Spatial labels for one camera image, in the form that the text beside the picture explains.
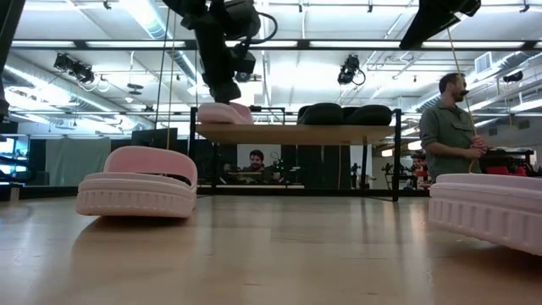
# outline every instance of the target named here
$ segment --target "rope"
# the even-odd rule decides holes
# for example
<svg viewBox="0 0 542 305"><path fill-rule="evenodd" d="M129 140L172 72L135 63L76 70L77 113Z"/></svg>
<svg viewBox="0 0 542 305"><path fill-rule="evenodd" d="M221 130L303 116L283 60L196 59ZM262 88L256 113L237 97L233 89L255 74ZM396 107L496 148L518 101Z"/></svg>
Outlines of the rope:
<svg viewBox="0 0 542 305"><path fill-rule="evenodd" d="M175 53L175 35L177 34L177 14L175 14L173 21L173 44L171 46L171 54ZM166 149L169 150L169 127L171 123L171 101L173 100L173 69L174 69L174 60L171 58L171 76L169 78L169 108L168 108L168 140L166 144Z"/></svg>
<svg viewBox="0 0 542 305"><path fill-rule="evenodd" d="M459 61L457 60L456 49L454 48L454 42L451 39L450 28L447 28L446 30L448 31L448 38L450 38L451 53L454 55L454 61L456 62L456 68L457 68L457 74L462 77L461 69L459 68ZM468 103L467 97L463 97L463 98L465 99L465 103L467 104L468 118L469 118L469 121L471 123L471 127L473 128L474 135L477 136L478 133L476 132L476 126L474 125L474 119L473 119L473 113L471 113L471 107L470 107L470 105ZM473 161L471 161L470 165L468 165L468 172L469 173L473 172L474 162L475 161L473 160Z"/></svg>

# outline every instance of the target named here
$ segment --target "air vent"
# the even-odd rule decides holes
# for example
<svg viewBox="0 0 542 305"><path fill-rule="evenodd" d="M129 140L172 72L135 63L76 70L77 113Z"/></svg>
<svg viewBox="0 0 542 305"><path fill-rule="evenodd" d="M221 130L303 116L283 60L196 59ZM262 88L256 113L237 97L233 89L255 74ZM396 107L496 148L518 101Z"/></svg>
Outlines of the air vent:
<svg viewBox="0 0 542 305"><path fill-rule="evenodd" d="M525 119L517 124L517 128L519 130L527 129L529 127L531 127L531 122L528 119Z"/></svg>
<svg viewBox="0 0 542 305"><path fill-rule="evenodd" d="M474 67L477 74L491 69L491 52L487 52L479 58L474 59Z"/></svg>

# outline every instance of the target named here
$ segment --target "spotlight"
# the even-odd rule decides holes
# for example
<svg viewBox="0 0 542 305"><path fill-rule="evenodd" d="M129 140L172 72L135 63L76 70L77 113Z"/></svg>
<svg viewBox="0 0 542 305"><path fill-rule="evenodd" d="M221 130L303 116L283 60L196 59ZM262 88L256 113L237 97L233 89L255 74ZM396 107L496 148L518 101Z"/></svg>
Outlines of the spotlight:
<svg viewBox="0 0 542 305"><path fill-rule="evenodd" d="M91 84L94 82L94 73L92 72L92 67L85 65L82 62L74 63L74 66L69 72L70 75L75 76L75 78L85 84Z"/></svg>
<svg viewBox="0 0 542 305"><path fill-rule="evenodd" d="M354 77L356 77L357 73L361 73L363 75L363 81L361 83L354 82ZM354 83L357 86L361 86L363 83L365 83L365 80L365 73L359 69L359 59L357 58L357 55L348 55L345 63L340 66L340 73L339 77L337 78L337 82L339 82L340 85Z"/></svg>
<svg viewBox="0 0 542 305"><path fill-rule="evenodd" d="M70 58L68 54L57 55L53 67L62 73L68 72L69 75L74 76L77 81L85 85L94 82L92 66L84 64L80 61L75 61Z"/></svg>
<svg viewBox="0 0 542 305"><path fill-rule="evenodd" d="M517 73L514 73L513 75L507 75L505 77L502 78L502 80L505 82L505 83L509 83L509 82L517 82L517 81L520 81L523 79L523 72L522 71L519 71Z"/></svg>

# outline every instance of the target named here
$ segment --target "man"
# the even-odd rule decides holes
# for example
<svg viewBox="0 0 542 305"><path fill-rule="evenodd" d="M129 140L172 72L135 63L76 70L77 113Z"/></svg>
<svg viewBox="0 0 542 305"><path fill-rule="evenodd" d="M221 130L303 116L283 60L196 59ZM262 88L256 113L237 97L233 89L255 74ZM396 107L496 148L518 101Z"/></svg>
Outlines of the man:
<svg viewBox="0 0 542 305"><path fill-rule="evenodd" d="M475 136L469 114L457 107L468 91L463 75L445 75L439 82L440 100L425 110L420 120L420 139L427 155L429 174L480 173L478 159L487 152L484 139Z"/></svg>
<svg viewBox="0 0 542 305"><path fill-rule="evenodd" d="M260 172L261 176L257 177L257 180L263 181L266 183L272 182L274 180L274 175L271 169L266 169L263 164L263 152L259 149L251 151L249 154L251 166L245 167L243 172Z"/></svg>
<svg viewBox="0 0 542 305"><path fill-rule="evenodd" d="M251 151L249 158L251 166L244 168L244 172L258 172L265 170L265 166L263 165L263 152L261 150L255 149Z"/></svg>

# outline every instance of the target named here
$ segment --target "computer screen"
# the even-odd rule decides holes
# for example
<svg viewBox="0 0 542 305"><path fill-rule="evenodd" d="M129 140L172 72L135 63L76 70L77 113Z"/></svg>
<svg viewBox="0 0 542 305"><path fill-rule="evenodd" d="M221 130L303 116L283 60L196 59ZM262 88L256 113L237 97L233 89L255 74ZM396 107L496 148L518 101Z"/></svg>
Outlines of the computer screen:
<svg viewBox="0 0 542 305"><path fill-rule="evenodd" d="M0 153L13 153L15 140L6 138L6 141L0 141Z"/></svg>
<svg viewBox="0 0 542 305"><path fill-rule="evenodd" d="M168 136L169 136L169 150L176 150L177 144L177 129L159 129L159 130L140 130L132 131L132 145L154 147L168 149Z"/></svg>

